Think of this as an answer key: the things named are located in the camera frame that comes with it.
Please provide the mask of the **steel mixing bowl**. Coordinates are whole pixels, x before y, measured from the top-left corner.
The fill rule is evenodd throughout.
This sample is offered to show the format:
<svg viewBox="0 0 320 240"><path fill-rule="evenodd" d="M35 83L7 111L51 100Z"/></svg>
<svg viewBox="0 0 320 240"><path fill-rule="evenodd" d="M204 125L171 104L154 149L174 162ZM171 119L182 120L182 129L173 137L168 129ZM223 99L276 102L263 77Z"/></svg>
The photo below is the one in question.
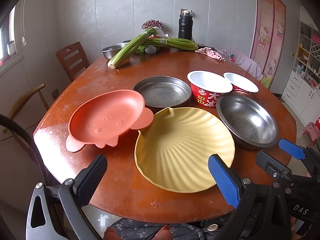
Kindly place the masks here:
<svg viewBox="0 0 320 240"><path fill-rule="evenodd" d="M239 147L247 150L271 148L278 142L276 121L253 99L234 93L223 95L218 98L216 109Z"/></svg>

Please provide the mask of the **orange pig-shaped plate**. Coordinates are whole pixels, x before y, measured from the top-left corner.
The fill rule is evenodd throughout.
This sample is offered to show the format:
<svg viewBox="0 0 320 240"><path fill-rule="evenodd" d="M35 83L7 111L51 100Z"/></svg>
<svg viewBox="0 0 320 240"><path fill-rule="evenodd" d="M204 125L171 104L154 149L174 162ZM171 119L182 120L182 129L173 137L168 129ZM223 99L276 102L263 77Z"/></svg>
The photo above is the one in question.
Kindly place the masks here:
<svg viewBox="0 0 320 240"><path fill-rule="evenodd" d="M104 93L83 103L72 114L66 148L78 152L85 145L115 147L122 134L146 128L152 121L153 112L146 108L139 92L120 89Z"/></svg>

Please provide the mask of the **yellow shell-shaped plate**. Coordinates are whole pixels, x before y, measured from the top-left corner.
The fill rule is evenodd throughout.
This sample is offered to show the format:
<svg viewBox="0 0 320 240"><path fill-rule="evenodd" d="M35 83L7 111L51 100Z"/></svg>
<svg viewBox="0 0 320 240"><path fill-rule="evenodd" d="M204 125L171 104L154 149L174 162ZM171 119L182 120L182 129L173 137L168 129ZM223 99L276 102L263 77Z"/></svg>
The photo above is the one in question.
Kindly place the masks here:
<svg viewBox="0 0 320 240"><path fill-rule="evenodd" d="M235 143L228 128L200 108L167 107L139 131L135 163L141 175L161 189L177 193L204 191L216 184L208 159L218 154L230 167Z"/></svg>

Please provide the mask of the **red noodle bowl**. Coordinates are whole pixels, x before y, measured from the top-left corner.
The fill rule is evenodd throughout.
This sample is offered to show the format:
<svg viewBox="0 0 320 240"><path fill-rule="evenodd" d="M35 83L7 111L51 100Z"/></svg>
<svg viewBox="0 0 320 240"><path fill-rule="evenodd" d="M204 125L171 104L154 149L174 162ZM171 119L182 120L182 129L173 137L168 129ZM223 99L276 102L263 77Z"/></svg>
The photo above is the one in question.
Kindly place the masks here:
<svg viewBox="0 0 320 240"><path fill-rule="evenodd" d="M259 88L248 78L239 74L226 72L223 77L230 81L233 86L232 93L251 97L252 94L259 92Z"/></svg>
<svg viewBox="0 0 320 240"><path fill-rule="evenodd" d="M187 79L194 100L207 108L216 107L218 98L233 90L232 84L226 78L204 70L189 72Z"/></svg>

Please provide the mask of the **steel pan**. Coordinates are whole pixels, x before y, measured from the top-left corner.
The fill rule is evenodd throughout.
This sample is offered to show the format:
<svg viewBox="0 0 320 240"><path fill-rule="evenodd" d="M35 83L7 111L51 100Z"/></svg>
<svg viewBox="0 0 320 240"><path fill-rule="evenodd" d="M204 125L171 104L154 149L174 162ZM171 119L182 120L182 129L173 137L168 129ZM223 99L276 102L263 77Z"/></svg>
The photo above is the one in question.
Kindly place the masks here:
<svg viewBox="0 0 320 240"><path fill-rule="evenodd" d="M148 77L135 84L133 90L143 96L146 106L156 109L179 107L191 97L189 85L171 76Z"/></svg>

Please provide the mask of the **white shelf cabinet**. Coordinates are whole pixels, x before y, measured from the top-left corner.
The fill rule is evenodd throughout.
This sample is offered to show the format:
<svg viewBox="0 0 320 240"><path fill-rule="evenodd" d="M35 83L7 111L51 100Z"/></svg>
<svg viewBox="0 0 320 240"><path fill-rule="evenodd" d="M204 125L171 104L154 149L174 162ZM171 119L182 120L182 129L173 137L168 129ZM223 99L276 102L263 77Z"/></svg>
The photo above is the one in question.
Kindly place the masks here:
<svg viewBox="0 0 320 240"><path fill-rule="evenodd" d="M311 24L300 22L295 59L281 98L302 124L319 118L319 31Z"/></svg>

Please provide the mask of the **lilac child's garment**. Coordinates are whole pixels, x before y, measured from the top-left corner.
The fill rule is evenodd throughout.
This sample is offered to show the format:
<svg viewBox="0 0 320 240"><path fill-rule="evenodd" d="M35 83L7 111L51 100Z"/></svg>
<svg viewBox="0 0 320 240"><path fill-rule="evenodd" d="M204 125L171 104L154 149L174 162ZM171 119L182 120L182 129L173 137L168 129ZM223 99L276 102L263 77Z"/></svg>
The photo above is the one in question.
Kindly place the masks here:
<svg viewBox="0 0 320 240"><path fill-rule="evenodd" d="M249 58L246 54L239 52L234 49L217 49L217 51L224 57L230 59L237 66L241 67L243 70L251 74L258 81L263 78L258 64Z"/></svg>

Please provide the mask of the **hello kitty pink curtain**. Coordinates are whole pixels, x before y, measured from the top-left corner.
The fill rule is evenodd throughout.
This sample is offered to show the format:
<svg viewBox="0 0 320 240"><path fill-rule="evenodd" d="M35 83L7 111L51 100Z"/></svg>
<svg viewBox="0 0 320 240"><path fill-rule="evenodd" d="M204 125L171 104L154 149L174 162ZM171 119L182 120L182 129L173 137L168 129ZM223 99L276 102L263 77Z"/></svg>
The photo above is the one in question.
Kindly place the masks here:
<svg viewBox="0 0 320 240"><path fill-rule="evenodd" d="M286 6L281 0L257 0L251 59L260 67L264 81L272 81L279 64L285 36Z"/></svg>

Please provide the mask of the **brown wooden slat chair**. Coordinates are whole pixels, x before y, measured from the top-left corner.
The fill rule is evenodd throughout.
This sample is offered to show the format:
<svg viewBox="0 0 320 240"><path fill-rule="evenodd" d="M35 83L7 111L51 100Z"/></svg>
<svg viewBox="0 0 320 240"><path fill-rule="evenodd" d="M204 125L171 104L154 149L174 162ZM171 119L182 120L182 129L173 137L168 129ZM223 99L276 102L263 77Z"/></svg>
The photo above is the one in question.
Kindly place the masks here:
<svg viewBox="0 0 320 240"><path fill-rule="evenodd" d="M55 53L71 82L82 70L89 67L89 61L80 42L70 44Z"/></svg>

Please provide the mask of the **pink cloth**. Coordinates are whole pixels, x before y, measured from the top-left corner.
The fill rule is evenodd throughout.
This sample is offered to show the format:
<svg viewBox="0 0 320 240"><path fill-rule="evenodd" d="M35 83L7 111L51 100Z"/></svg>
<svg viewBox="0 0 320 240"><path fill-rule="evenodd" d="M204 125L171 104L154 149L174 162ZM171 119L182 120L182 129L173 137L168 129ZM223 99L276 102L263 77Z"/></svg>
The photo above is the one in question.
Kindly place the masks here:
<svg viewBox="0 0 320 240"><path fill-rule="evenodd" d="M209 47L199 48L195 50L195 52L202 55L206 55L211 59L215 59L220 62L225 62L225 58L222 55L220 55L217 51L215 51L213 48L209 48Z"/></svg>

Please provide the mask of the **steel bowl at back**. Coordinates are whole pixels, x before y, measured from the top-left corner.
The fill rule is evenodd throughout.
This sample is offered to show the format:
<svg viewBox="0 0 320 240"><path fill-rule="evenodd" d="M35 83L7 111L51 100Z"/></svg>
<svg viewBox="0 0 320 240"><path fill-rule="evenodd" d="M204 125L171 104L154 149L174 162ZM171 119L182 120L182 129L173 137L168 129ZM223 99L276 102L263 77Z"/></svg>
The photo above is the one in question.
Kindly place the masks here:
<svg viewBox="0 0 320 240"><path fill-rule="evenodd" d="M118 43L106 48L102 49L103 56L106 60L112 59L119 51L121 51L125 46L127 45L127 42Z"/></svg>

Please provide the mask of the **white foam-net fruit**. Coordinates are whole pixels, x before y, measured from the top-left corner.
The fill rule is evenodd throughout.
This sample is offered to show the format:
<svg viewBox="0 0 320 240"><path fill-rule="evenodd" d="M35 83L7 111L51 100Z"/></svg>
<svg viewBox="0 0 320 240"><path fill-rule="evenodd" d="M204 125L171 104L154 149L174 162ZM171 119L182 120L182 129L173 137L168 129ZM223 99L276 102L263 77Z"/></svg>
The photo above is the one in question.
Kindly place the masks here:
<svg viewBox="0 0 320 240"><path fill-rule="evenodd" d="M155 54L157 52L157 48L155 46L147 46L145 48L146 54Z"/></svg>

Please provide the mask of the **celery bunch rear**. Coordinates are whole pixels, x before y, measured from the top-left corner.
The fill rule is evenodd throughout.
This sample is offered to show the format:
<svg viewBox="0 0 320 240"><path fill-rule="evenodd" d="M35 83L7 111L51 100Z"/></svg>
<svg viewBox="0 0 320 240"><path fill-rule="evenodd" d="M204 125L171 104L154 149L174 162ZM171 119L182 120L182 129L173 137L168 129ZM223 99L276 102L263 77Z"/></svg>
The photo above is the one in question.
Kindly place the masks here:
<svg viewBox="0 0 320 240"><path fill-rule="evenodd" d="M194 41L184 38L148 38L142 46L168 47L186 51L196 51L199 46Z"/></svg>

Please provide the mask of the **celery bunch front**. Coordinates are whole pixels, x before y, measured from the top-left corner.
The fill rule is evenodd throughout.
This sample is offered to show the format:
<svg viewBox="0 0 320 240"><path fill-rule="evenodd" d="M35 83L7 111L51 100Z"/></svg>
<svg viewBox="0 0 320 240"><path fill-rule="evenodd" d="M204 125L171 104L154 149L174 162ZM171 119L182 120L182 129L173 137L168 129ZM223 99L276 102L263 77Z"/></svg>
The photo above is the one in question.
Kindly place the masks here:
<svg viewBox="0 0 320 240"><path fill-rule="evenodd" d="M134 39L132 39L125 47L123 47L110 61L107 66L111 69L118 69L120 65L126 61L151 35L157 35L157 27L149 27Z"/></svg>

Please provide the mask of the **black thermos bottle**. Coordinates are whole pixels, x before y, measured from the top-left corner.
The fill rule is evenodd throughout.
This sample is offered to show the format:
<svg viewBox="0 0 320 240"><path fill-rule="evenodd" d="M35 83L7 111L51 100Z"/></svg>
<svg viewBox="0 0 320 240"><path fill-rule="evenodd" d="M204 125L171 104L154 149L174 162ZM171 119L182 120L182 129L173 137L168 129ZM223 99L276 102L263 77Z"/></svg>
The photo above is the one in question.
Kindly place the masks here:
<svg viewBox="0 0 320 240"><path fill-rule="evenodd" d="M193 13L189 9L184 9L180 13L178 38L192 40L193 32Z"/></svg>

